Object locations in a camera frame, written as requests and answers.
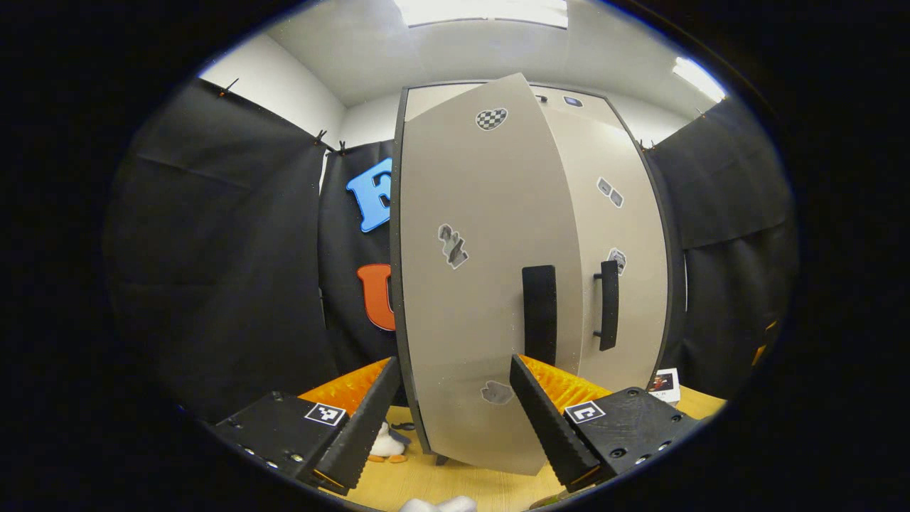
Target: blue letter e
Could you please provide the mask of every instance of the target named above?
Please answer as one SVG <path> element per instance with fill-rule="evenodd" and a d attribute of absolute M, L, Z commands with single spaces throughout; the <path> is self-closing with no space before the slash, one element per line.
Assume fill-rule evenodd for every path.
<path fill-rule="evenodd" d="M 380 163 L 367 169 L 366 172 L 348 182 L 348 190 L 354 192 L 363 221 L 360 230 L 372 231 L 389 221 L 389 207 L 382 204 L 380 197 L 385 196 L 391 200 L 392 159 L 384 159 Z M 374 185 L 373 180 L 379 176 L 379 184 Z"/>

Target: white plush toy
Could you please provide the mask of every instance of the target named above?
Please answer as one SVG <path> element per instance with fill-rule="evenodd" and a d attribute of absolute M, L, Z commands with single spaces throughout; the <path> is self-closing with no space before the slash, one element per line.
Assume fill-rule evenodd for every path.
<path fill-rule="evenodd" d="M 389 434 L 389 424 L 382 422 L 376 441 L 373 442 L 373 447 L 369 450 L 369 460 L 382 462 L 388 457 L 389 462 L 404 462 L 408 460 L 407 457 L 402 455 L 404 448 L 404 443 L 396 441 Z"/>
<path fill-rule="evenodd" d="M 399 508 L 399 512 L 477 512 L 477 502 L 466 496 L 456 496 L 433 505 L 415 497 Z"/>

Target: white cabinet door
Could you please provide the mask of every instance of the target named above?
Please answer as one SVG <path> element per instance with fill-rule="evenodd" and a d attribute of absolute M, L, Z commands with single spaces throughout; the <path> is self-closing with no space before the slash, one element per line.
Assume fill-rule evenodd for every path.
<path fill-rule="evenodd" d="M 581 322 L 581 361 L 557 364 L 610 390 L 646 388 L 663 343 L 668 289 L 663 225 L 651 181 L 638 149 L 603 99 L 587 97 L 584 108 L 551 99 L 541 109 L 565 168 L 581 248 L 581 314 L 558 320 Z M 620 206 L 611 196 L 622 198 Z M 601 340 L 592 333 L 601 329 L 602 281 L 593 274 L 613 250 L 625 263 L 619 320 L 616 345 L 601 352 Z"/>
<path fill-rule="evenodd" d="M 410 118 L 401 144 L 392 222 L 401 255 L 399 329 L 430 448 L 475 466 L 536 474 L 545 461 L 540 443 L 518 398 L 495 383 L 508 384 L 511 355 L 524 348 L 522 267 L 556 267 L 557 359 L 581 356 L 579 236 L 550 127 L 518 74 Z"/>

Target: black curtain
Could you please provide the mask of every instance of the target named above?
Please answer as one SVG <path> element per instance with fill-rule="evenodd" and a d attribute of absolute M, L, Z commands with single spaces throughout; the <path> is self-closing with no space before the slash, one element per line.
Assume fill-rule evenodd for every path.
<path fill-rule="evenodd" d="M 368 318 L 363 283 L 357 269 L 389 264 L 389 223 L 363 232 L 362 215 L 348 182 L 392 157 L 394 140 L 348 148 L 329 154 L 319 197 L 319 286 L 335 360 L 342 373 L 398 355 L 395 332 L 380 329 Z M 394 404 L 405 405 L 403 387 Z"/>
<path fill-rule="evenodd" d="M 667 184 L 685 256 L 681 337 L 661 367 L 683 385 L 730 398 L 771 348 L 798 268 L 792 192 L 773 142 L 728 97 L 645 151 Z"/>
<path fill-rule="evenodd" d="M 196 79 L 134 138 L 105 228 L 121 332 L 192 414 L 219 421 L 272 390 L 339 375 L 319 304 L 326 147 Z"/>

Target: white wall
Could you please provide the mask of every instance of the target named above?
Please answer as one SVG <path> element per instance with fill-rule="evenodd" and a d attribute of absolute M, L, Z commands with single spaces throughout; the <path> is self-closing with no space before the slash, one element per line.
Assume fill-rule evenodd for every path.
<path fill-rule="evenodd" d="M 698 117 L 698 112 L 694 111 L 692 118 L 686 119 L 634 97 L 613 93 L 604 96 L 610 99 L 629 131 L 636 139 L 641 139 L 646 148 L 651 146 L 652 140 L 657 144 Z M 395 138 L 399 100 L 400 94 L 396 93 L 349 108 L 341 124 L 340 138 L 345 145 L 353 148 Z"/>
<path fill-rule="evenodd" d="M 646 148 L 651 147 L 652 140 L 657 144 L 699 116 L 698 111 L 694 109 L 692 117 L 686 119 L 675 112 L 634 97 L 614 93 L 607 93 L 604 96 L 616 107 L 632 136 L 636 140 L 640 139 Z"/>
<path fill-rule="evenodd" d="M 353 148 L 361 144 L 395 138 L 400 93 L 378 97 L 348 108 L 341 122 L 341 140 Z"/>
<path fill-rule="evenodd" d="M 313 136 L 321 129 L 332 148 L 341 138 L 345 107 L 308 69 L 271 37 L 262 34 L 229 50 L 199 74 L 231 93 L 266 108 Z"/>

